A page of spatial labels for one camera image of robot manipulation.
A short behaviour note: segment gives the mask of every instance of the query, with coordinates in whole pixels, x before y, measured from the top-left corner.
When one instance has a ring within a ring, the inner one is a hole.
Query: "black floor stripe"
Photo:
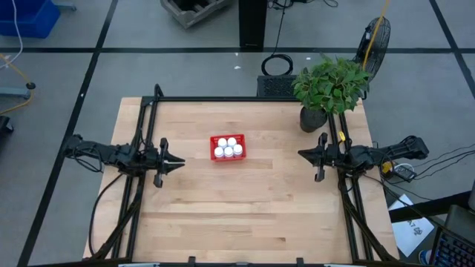
[[[17,53],[17,47],[0,47],[0,53]],[[26,47],[23,53],[272,53],[273,47],[265,47],[263,50],[242,47],[170,47],[170,48],[147,48],[147,47]],[[357,48],[351,47],[279,47],[279,53],[356,53]],[[475,53],[475,48],[464,48],[463,53]],[[387,53],[406,54],[437,54],[452,53],[452,48],[388,48]]]
[[[102,26],[102,30],[99,35],[99,40],[96,44],[96,51],[98,51],[98,49],[100,49],[104,44],[109,26],[111,25],[112,17],[114,16],[114,12],[116,10],[117,1],[118,0],[113,0],[111,2],[111,6],[109,7],[108,14],[105,18],[104,25]],[[82,82],[81,88],[76,99],[76,104],[74,105],[68,126],[66,127],[65,135],[61,142],[61,148],[64,146],[65,141],[69,138],[69,136],[73,135],[74,128],[76,127],[77,120],[79,118],[79,113],[81,111],[82,104],[84,103],[84,98],[86,96],[86,93],[88,92],[89,84],[91,83],[99,55],[99,52],[95,52],[91,57],[88,70],[86,71],[84,81]],[[38,238],[38,234],[42,227],[42,223],[48,210],[48,206],[50,205],[51,197],[53,196],[54,188],[56,187],[56,182],[58,181],[59,173],[61,171],[61,167],[64,160],[65,158],[62,155],[62,151],[61,149],[59,149],[53,164],[53,169],[51,170],[50,177],[46,184],[45,192],[43,193],[42,199],[39,203],[38,210],[33,220],[30,232],[28,233],[27,240],[24,244],[22,254],[20,255],[17,266],[27,266],[28,262],[30,261],[31,254],[33,253],[33,249],[35,247],[36,239]]]
[[[457,46],[457,43],[455,42],[455,39],[453,38],[451,30],[448,28],[447,22],[445,21],[444,16],[442,15],[442,11],[440,10],[439,5],[437,4],[436,0],[429,0],[429,2],[433,8],[434,13],[436,14],[437,19],[439,20],[440,27],[442,27],[445,37],[447,38],[447,41],[453,50],[453,54],[457,60],[457,63],[459,63],[459,67],[460,67],[460,70],[462,71],[465,81],[467,82],[468,87],[470,88],[470,91],[472,92],[472,95],[475,97],[475,81],[474,81],[474,78],[472,77],[470,69],[468,69],[467,63],[465,63],[465,60],[463,59],[461,50]],[[465,50],[465,53],[468,53],[470,51],[473,52],[473,50],[470,49],[470,50]]]

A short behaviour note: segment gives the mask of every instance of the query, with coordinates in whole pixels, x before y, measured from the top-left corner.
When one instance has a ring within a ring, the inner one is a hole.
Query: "wooden table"
[[[140,98],[122,100],[112,144],[132,140],[139,109]],[[195,256],[202,263],[295,263],[296,257],[351,263],[336,170],[327,168],[326,179],[314,182],[317,169],[297,155],[330,129],[304,133],[300,109],[297,102],[160,102],[153,143],[166,137],[170,153],[185,158],[186,166],[165,177],[161,189],[148,172],[134,262],[182,263]],[[346,115],[353,144],[371,145],[361,103]],[[244,134],[247,158],[212,162],[209,137],[220,134]],[[107,168],[101,190],[116,175]],[[374,170],[369,175],[379,177]],[[110,188],[98,205],[96,249],[117,224],[124,184]],[[360,186],[369,227],[398,257],[382,187],[365,178]]]

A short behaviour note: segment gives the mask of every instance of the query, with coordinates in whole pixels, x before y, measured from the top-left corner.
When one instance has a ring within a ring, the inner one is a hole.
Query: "plant pot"
[[[323,110],[311,111],[302,108],[300,111],[300,128],[307,133],[312,133],[327,123],[327,113]]]

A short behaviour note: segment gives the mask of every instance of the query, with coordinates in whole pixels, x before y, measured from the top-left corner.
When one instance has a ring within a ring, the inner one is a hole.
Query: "red crate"
[[[230,158],[226,158],[226,157],[216,158],[214,156],[214,149],[217,148],[217,141],[220,138],[224,138],[224,139],[227,140],[231,137],[234,137],[236,139],[236,142],[237,142],[238,145],[243,146],[242,156],[239,156],[239,157],[234,157],[233,156],[233,157],[230,157]],[[241,160],[241,159],[244,159],[246,157],[246,141],[244,140],[244,135],[243,134],[228,134],[228,135],[223,135],[223,136],[211,136],[209,138],[209,143],[210,143],[210,148],[211,148],[211,160],[214,160],[216,162]]]

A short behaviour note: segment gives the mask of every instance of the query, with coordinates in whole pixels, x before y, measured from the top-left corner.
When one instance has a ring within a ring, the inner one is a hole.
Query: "yellow cable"
[[[6,59],[2,54],[0,54],[0,58],[3,59],[14,71],[16,71],[21,77],[23,77],[23,79],[28,83],[30,84],[31,81],[30,79],[24,74],[22,73],[15,65],[12,64],[12,62],[10,62],[8,59]],[[30,90],[30,98],[28,98],[27,101],[21,103],[20,105],[16,105],[15,107],[13,108],[8,108],[7,110],[4,110],[4,111],[0,111],[0,115],[2,114],[5,114],[7,112],[11,112],[11,111],[14,111],[15,109],[18,109],[18,108],[21,108],[25,105],[28,105],[31,100],[33,100],[33,96],[35,95],[35,90]]]
[[[383,20],[383,17],[386,13],[387,6],[389,5],[390,0],[386,0],[386,4],[384,4],[383,11],[381,12],[381,15],[379,16],[378,22],[376,23],[376,27],[373,31],[373,36],[371,37],[370,44],[368,45],[368,49],[366,50],[366,54],[364,55],[364,61],[363,61],[363,70],[366,68],[366,63],[368,61],[368,55],[370,54],[371,47],[373,46],[374,39],[376,38],[376,34],[378,33],[379,25],[381,24],[381,21]]]

